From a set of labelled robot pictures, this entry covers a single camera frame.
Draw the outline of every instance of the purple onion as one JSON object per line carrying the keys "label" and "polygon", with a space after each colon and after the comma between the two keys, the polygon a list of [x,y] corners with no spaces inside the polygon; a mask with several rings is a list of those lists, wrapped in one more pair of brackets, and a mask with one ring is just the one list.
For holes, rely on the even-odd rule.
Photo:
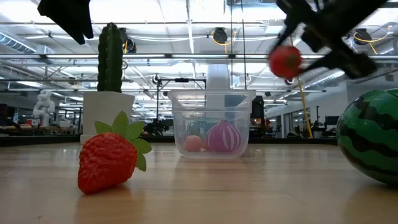
{"label": "purple onion", "polygon": [[238,128],[222,120],[209,129],[205,139],[210,150],[232,152],[242,144],[242,134]]}

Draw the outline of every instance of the fake strawberry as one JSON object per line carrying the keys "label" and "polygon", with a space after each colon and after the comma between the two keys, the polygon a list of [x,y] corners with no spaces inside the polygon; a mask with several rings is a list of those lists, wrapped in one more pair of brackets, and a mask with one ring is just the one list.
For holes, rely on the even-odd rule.
{"label": "fake strawberry", "polygon": [[301,63],[300,51],[294,46],[279,46],[269,56],[270,70],[279,78],[291,79],[299,75]]}
{"label": "fake strawberry", "polygon": [[143,122],[129,124],[123,111],[112,126],[95,122],[98,134],[87,140],[79,155],[78,187],[84,194],[124,183],[135,167],[146,170],[143,154],[150,152],[151,146],[138,138],[143,127]]}

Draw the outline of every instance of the striped watermelon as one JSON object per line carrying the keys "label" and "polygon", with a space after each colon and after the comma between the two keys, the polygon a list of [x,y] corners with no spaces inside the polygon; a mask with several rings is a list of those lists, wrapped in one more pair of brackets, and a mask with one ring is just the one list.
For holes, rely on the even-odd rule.
{"label": "striped watermelon", "polygon": [[354,100],[341,115],[336,135],[355,168],[398,185],[398,89],[370,91]]}

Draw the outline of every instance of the clear plastic container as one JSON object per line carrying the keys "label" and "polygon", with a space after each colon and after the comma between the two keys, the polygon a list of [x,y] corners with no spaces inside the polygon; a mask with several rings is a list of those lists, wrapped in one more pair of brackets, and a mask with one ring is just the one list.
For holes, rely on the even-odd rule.
{"label": "clear plastic container", "polygon": [[251,90],[172,90],[174,138],[183,156],[234,158],[248,146]]}

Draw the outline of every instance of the white pot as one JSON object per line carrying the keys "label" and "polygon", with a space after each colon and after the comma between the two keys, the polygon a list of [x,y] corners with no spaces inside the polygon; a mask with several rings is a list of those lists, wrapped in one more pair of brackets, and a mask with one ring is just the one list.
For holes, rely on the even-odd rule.
{"label": "white pot", "polygon": [[83,134],[80,143],[84,144],[96,135],[95,121],[112,125],[120,111],[130,118],[134,99],[135,96],[112,91],[86,92],[83,97]]}

